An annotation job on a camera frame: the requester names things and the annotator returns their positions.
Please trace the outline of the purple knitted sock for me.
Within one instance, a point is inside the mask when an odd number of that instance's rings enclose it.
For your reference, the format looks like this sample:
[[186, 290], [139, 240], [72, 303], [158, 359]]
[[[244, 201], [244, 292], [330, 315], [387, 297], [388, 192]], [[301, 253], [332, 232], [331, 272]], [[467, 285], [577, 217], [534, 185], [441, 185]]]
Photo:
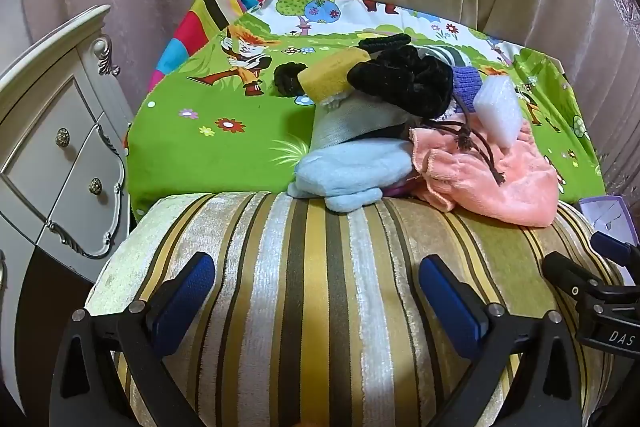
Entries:
[[454, 94], [470, 113], [475, 112], [474, 98], [483, 86], [480, 72], [473, 66], [454, 66]]

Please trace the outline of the black knitted hat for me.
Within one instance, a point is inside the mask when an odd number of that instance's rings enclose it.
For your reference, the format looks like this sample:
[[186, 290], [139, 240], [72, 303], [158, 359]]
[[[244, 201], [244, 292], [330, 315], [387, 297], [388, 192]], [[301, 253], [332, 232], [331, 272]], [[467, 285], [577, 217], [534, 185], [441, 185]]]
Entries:
[[357, 49], [367, 52], [369, 60], [349, 69], [353, 88], [422, 119], [446, 112], [454, 94], [454, 71], [434, 56], [421, 56], [407, 34], [363, 39]]

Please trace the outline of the cartoon green bedsheet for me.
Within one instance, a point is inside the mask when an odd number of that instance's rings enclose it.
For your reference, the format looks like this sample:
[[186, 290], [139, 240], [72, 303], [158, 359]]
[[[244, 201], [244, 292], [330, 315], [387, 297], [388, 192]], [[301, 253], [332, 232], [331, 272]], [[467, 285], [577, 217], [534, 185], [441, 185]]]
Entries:
[[596, 151], [558, 60], [436, 15], [371, 0], [264, 0], [167, 75], [125, 138], [131, 207], [177, 194], [282, 192], [308, 152], [316, 106], [282, 98], [281, 64], [314, 64], [367, 38], [407, 34], [484, 80], [508, 75], [564, 202], [605, 192]]

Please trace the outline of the purple storage box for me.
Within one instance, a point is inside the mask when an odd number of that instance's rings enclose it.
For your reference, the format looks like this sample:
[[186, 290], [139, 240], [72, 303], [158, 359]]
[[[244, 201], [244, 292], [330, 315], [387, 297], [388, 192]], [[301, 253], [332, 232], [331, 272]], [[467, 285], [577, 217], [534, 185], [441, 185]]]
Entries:
[[639, 244], [634, 221], [622, 196], [586, 197], [578, 202], [578, 207], [596, 231], [608, 234], [623, 243]]

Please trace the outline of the yellow sponge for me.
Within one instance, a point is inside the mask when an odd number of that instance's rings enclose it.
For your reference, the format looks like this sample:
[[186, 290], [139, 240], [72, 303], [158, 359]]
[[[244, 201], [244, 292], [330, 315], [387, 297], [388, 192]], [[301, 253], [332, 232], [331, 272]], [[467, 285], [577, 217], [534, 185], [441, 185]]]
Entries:
[[350, 70], [370, 60], [370, 54], [363, 49], [342, 49], [311, 64], [297, 75], [297, 79], [314, 104], [334, 106], [354, 91], [347, 79]]

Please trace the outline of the white ornate dresser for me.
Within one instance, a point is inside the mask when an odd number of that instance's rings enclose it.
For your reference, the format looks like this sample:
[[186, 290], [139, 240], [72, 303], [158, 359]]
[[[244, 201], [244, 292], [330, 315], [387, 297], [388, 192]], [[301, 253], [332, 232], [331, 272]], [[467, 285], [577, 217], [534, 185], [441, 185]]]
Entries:
[[1, 380], [27, 409], [55, 338], [129, 227], [122, 136], [132, 119], [95, 5], [1, 73]]

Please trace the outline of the colourful striped blanket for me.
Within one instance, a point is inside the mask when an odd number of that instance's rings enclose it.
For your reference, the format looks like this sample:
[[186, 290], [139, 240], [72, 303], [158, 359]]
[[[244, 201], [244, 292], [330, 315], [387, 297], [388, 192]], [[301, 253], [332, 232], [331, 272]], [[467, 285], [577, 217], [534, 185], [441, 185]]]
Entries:
[[219, 31], [264, 0], [194, 0], [156, 63], [151, 92], [167, 75], [198, 52]]

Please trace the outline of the light blue plush toy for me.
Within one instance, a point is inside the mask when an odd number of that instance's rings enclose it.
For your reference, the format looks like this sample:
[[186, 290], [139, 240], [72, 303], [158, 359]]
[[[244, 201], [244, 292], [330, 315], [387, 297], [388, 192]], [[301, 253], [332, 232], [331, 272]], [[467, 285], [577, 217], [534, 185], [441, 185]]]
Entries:
[[360, 139], [313, 150], [295, 167], [288, 195], [322, 197], [334, 212], [349, 213], [383, 197], [413, 170], [412, 145], [390, 138]]

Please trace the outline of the white foam sponge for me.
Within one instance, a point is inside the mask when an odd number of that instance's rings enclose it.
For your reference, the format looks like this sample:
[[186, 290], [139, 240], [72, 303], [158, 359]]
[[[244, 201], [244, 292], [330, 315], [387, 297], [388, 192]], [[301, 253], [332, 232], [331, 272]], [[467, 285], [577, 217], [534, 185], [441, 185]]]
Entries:
[[488, 76], [474, 96], [473, 106], [489, 138], [498, 147], [510, 148], [516, 142], [523, 116], [508, 75]]

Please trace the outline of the grey knitted cloth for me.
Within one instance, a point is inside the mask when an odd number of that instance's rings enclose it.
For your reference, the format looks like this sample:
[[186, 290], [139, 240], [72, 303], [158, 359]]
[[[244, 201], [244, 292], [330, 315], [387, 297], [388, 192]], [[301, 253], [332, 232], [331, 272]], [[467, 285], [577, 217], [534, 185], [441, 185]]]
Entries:
[[334, 109], [317, 106], [309, 150], [368, 138], [400, 138], [418, 118], [390, 103], [361, 92]]

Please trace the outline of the pink fleece cloth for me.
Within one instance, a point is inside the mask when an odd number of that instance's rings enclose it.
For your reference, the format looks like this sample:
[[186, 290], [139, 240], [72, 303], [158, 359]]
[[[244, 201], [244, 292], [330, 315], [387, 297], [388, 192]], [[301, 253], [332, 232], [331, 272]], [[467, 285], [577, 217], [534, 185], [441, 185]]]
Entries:
[[409, 131], [412, 165], [420, 181], [412, 194], [442, 212], [460, 206], [511, 225], [547, 228], [559, 202], [555, 169], [539, 153], [529, 123], [503, 150], [475, 115], [476, 147], [460, 150], [457, 137], [432, 128]]

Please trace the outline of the dark brown pompom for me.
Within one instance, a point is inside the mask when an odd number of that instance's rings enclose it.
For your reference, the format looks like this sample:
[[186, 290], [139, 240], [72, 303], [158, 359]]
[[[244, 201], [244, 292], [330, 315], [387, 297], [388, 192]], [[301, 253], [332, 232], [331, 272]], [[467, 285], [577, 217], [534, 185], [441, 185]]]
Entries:
[[283, 98], [295, 98], [305, 94], [305, 90], [298, 80], [298, 75], [307, 66], [303, 63], [285, 63], [279, 65], [273, 72], [273, 86]]

